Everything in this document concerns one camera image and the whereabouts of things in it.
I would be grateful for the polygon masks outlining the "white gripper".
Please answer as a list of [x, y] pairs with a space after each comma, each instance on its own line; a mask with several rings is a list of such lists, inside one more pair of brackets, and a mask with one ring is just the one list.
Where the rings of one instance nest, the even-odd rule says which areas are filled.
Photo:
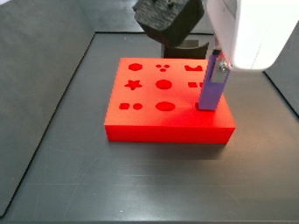
[[299, 0], [207, 0], [207, 12], [222, 49], [210, 81], [223, 84], [230, 69], [269, 69], [299, 22]]

